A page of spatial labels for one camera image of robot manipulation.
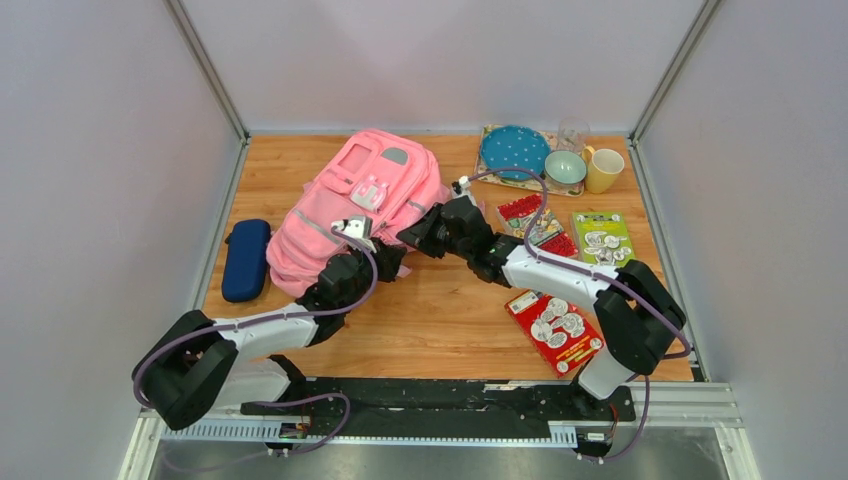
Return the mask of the red-bordered comic book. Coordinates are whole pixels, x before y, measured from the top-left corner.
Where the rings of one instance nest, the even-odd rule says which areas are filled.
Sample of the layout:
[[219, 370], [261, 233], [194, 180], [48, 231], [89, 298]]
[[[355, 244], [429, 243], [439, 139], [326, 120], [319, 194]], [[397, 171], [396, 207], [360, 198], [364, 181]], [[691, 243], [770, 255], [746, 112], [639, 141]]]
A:
[[533, 194], [497, 206], [496, 214], [504, 231], [511, 236], [524, 238], [528, 228], [533, 225], [529, 237], [533, 246], [548, 253], [576, 259], [578, 248], [574, 240], [548, 207], [539, 220], [533, 222], [541, 202], [541, 195]]

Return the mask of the pink student backpack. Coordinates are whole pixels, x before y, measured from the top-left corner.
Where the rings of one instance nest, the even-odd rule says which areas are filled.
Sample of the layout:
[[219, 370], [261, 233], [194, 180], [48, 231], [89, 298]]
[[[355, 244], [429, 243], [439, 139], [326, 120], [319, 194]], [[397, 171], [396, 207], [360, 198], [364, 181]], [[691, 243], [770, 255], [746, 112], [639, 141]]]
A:
[[423, 145], [378, 129], [351, 136], [304, 186], [266, 249], [273, 284], [301, 296], [331, 256], [347, 249], [332, 224], [362, 215], [371, 235], [398, 245], [396, 235], [450, 198], [435, 155]]

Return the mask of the red comic book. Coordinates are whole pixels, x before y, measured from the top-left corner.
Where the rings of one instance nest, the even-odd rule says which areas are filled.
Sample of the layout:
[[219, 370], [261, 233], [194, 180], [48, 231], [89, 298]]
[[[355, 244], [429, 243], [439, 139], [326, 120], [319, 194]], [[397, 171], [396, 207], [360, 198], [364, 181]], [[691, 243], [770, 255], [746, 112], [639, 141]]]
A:
[[576, 374], [605, 346], [578, 307], [565, 300], [526, 290], [504, 309], [557, 377]]

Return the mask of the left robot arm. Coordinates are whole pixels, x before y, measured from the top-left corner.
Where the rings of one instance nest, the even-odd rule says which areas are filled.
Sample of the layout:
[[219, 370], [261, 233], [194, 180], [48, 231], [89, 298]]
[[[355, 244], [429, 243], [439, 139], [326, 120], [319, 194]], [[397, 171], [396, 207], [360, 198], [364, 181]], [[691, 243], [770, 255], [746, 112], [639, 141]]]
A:
[[270, 404], [291, 415], [304, 405], [302, 372], [286, 349], [309, 348], [335, 335], [348, 313], [380, 282], [396, 279], [406, 248], [378, 239], [349, 242], [293, 302], [242, 318], [210, 318], [201, 310], [180, 316], [131, 373], [133, 394], [173, 430], [209, 411]]

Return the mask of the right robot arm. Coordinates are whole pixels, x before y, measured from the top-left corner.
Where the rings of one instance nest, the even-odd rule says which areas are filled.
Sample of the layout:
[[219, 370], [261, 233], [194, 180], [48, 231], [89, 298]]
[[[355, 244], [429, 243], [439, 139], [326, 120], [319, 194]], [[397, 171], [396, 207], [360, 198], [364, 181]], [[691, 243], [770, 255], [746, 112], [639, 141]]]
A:
[[462, 258], [485, 282], [536, 290], [593, 314], [605, 344], [570, 391], [572, 409], [582, 418], [598, 417], [620, 385], [650, 376], [673, 356], [674, 341], [686, 341], [685, 312], [645, 263], [601, 266], [539, 250], [528, 237], [494, 232], [467, 197], [435, 204], [397, 237], [431, 258]]

